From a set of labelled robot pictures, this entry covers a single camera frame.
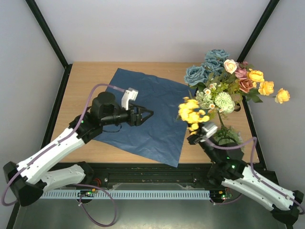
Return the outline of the small yellow flower sprig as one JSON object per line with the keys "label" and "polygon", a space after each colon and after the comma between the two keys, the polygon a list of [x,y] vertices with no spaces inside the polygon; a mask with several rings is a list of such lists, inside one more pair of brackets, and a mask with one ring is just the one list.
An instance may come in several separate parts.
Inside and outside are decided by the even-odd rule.
{"label": "small yellow flower sprig", "polygon": [[194,135],[198,132],[200,124],[208,122],[210,117],[199,106],[197,100],[184,97],[183,103],[178,106],[178,119],[186,122],[190,134]]}

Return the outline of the pastel purple flower bunch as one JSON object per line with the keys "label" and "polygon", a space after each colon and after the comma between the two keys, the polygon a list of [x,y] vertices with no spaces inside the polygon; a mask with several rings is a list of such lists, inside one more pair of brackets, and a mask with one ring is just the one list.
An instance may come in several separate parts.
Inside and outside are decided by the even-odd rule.
{"label": "pastel purple flower bunch", "polygon": [[218,118],[220,121],[220,128],[214,134],[214,140],[217,142],[219,146],[224,146],[229,143],[236,143],[241,145],[243,140],[241,138],[240,132],[237,132],[231,126],[225,126],[222,120],[222,115],[218,112]]}

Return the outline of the green white flower bunch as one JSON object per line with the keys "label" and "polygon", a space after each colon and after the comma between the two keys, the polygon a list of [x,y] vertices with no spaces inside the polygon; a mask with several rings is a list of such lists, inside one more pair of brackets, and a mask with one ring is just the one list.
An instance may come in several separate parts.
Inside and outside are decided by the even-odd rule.
{"label": "green white flower bunch", "polygon": [[241,99],[236,80],[220,81],[219,79],[216,77],[206,83],[198,83],[193,86],[196,89],[194,99],[212,117],[216,116],[218,112],[226,117],[234,112],[235,104],[240,103]]}

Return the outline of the yellow rose bunch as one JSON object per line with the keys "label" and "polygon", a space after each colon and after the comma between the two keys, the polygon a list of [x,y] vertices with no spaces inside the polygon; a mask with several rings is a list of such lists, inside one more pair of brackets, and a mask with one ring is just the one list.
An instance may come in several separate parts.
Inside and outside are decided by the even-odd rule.
{"label": "yellow rose bunch", "polygon": [[[252,82],[255,93],[259,93],[263,96],[271,96],[275,92],[274,82],[266,81],[262,71],[249,69],[247,77]],[[277,94],[273,96],[273,98],[276,103],[283,104],[290,100],[290,93],[286,89],[280,88]]]}

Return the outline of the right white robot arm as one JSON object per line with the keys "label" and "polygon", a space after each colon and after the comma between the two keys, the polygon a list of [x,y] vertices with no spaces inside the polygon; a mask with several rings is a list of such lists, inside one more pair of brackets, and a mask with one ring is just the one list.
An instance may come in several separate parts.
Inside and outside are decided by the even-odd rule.
{"label": "right white robot arm", "polygon": [[286,224],[293,225],[304,215],[302,206],[304,194],[280,187],[254,170],[252,163],[243,161],[242,146],[228,143],[218,146],[213,138],[190,135],[189,144],[199,144],[210,158],[212,165],[207,174],[213,187],[224,186],[245,195],[266,208],[272,216]]}

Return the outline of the pink rose flower stem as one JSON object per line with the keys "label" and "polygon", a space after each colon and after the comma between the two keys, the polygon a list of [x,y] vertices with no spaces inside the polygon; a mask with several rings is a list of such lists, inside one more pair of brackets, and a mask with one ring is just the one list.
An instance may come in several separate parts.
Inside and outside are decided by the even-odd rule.
{"label": "pink rose flower stem", "polygon": [[227,79],[246,80],[248,78],[248,71],[241,68],[239,63],[234,60],[227,59],[224,61],[224,69],[227,72]]}

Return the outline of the blue rose bunch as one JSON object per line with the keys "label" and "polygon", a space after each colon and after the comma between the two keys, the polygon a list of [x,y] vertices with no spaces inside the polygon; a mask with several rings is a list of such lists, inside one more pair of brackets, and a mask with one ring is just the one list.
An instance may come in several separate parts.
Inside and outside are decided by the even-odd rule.
{"label": "blue rose bunch", "polygon": [[206,83],[209,75],[219,75],[224,70],[224,61],[230,54],[224,49],[213,49],[205,54],[204,62],[200,66],[191,66],[186,69],[184,81],[189,86],[196,86],[198,83]]}

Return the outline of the black ribbon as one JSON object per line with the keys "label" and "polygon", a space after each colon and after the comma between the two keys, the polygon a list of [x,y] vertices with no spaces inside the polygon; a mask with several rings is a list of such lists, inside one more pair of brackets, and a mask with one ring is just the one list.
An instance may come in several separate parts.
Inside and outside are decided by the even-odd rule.
{"label": "black ribbon", "polygon": [[239,112],[241,110],[241,105],[239,103],[236,103],[234,106],[234,111]]}

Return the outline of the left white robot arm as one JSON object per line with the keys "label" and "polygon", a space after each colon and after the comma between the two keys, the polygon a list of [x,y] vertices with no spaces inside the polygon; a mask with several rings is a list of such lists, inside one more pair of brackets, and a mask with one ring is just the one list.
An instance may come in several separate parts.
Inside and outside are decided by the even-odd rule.
{"label": "left white robot arm", "polygon": [[86,105],[64,131],[31,157],[19,162],[8,162],[4,167],[7,188],[17,202],[25,207],[37,201],[44,193],[67,185],[89,184],[94,171],[86,162],[51,170],[69,153],[87,144],[103,132],[107,125],[140,126],[154,112],[133,104],[137,92],[125,91],[121,103],[110,92],[99,93],[91,105]]}

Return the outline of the small pink rose sprig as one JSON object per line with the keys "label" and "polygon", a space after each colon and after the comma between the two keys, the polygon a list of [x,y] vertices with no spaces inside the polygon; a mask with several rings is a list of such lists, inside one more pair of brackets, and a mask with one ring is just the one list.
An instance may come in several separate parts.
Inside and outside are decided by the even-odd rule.
{"label": "small pink rose sprig", "polygon": [[239,81],[239,89],[244,93],[249,93],[254,88],[254,82],[251,79],[241,79]]}

